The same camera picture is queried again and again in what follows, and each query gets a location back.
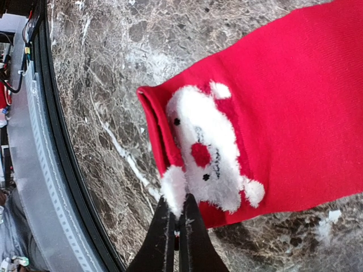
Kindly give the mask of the red santa sock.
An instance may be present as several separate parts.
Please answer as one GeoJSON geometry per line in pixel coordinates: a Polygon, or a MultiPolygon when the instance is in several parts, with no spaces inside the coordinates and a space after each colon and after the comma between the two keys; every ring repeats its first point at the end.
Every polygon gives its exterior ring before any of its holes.
{"type": "Polygon", "coordinates": [[[161,194],[205,225],[362,192],[362,2],[298,9],[137,91],[161,194]]]}

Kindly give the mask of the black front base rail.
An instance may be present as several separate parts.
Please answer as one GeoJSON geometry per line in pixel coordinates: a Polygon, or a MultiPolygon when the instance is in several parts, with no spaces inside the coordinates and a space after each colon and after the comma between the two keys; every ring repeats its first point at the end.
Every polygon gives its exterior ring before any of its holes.
{"type": "Polygon", "coordinates": [[[70,211],[77,228],[85,237],[85,244],[95,254],[102,271],[125,271],[126,267],[108,238],[96,212],[86,183],[79,169],[68,135],[62,112],[59,91],[50,48],[49,25],[46,1],[38,1],[40,17],[34,38],[36,70],[41,74],[45,95],[46,113],[50,125],[50,138],[56,149],[56,160],[60,165],[61,184],[65,186],[65,197],[70,201],[70,211]]]}

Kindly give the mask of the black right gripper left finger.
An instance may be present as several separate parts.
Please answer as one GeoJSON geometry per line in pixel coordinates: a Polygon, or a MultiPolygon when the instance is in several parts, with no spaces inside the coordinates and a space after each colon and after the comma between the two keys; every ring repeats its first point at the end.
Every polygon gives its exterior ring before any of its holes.
{"type": "Polygon", "coordinates": [[[160,198],[144,242],[128,272],[174,270],[175,215],[160,198]]]}

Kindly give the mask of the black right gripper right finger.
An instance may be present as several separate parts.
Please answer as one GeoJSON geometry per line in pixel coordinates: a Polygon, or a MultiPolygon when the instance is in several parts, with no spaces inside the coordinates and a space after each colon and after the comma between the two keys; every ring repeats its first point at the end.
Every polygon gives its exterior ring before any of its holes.
{"type": "Polygon", "coordinates": [[[180,271],[228,271],[212,245],[198,204],[190,193],[179,219],[179,232],[180,271]]]}

